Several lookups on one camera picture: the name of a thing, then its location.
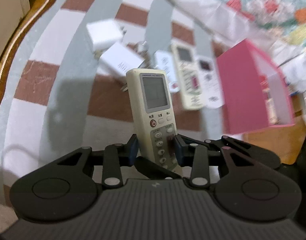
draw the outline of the white cable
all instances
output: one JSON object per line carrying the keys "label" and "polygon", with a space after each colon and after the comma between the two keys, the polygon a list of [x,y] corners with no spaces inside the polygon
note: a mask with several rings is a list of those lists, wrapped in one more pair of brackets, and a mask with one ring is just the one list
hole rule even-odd
{"label": "white cable", "polygon": [[16,35],[15,39],[13,39],[9,49],[7,50],[7,53],[5,55],[4,61],[2,63],[2,68],[0,71],[0,80],[2,77],[2,73],[3,73],[3,69],[5,67],[6,61],[10,55],[10,52],[14,46],[14,44],[16,43],[16,41],[18,40],[18,38],[20,37],[20,35],[23,33],[23,31],[29,26],[29,24],[37,17],[37,15],[45,8],[45,6],[48,4],[50,0],[46,0],[45,3],[42,5],[42,7],[32,16],[32,18],[23,26],[23,28],[19,31],[19,33]]}

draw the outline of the pink box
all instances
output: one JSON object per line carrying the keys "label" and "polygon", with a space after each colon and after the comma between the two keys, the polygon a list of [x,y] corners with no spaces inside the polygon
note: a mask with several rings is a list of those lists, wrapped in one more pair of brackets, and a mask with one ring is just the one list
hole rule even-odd
{"label": "pink box", "polygon": [[[243,40],[217,58],[224,95],[224,125],[237,134],[294,125],[293,107],[283,74],[270,57]],[[260,76],[265,75],[279,123],[269,123]]]}

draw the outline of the remote lcd screen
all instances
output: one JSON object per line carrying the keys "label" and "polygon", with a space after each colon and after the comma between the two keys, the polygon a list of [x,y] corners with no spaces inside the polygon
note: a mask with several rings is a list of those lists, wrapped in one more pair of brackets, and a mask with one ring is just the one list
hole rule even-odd
{"label": "remote lcd screen", "polygon": [[200,65],[201,65],[201,68],[204,70],[207,70],[207,71],[212,70],[210,64],[206,61],[200,60]]}
{"label": "remote lcd screen", "polygon": [[177,48],[177,51],[179,52],[180,60],[192,62],[192,57],[188,49]]}
{"label": "remote lcd screen", "polygon": [[143,86],[148,109],[167,106],[167,98],[162,77],[143,77]]}

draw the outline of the red power button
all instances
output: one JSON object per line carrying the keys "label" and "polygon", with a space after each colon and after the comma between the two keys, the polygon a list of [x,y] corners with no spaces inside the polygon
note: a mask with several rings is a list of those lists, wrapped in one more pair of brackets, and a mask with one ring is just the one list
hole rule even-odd
{"label": "red power button", "polygon": [[156,126],[156,121],[154,119],[151,120],[150,122],[151,127],[155,127]]}

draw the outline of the white remote control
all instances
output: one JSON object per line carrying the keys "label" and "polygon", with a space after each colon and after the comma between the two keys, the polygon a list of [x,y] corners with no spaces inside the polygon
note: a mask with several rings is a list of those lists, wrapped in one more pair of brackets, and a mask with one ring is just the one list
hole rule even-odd
{"label": "white remote control", "polygon": [[222,86],[217,75],[216,61],[211,57],[199,56],[200,79],[208,108],[223,106]]}
{"label": "white remote control", "polygon": [[174,70],[173,55],[168,51],[157,50],[154,53],[154,57],[156,62],[155,69],[164,70],[166,72],[170,92],[178,92],[180,89]]}
{"label": "white remote control", "polygon": [[174,169],[176,125],[165,71],[131,69],[126,81],[141,155],[163,168]]}
{"label": "white remote control", "polygon": [[205,106],[205,95],[199,80],[199,65],[192,47],[174,41],[171,44],[180,95],[185,110],[199,110]]}

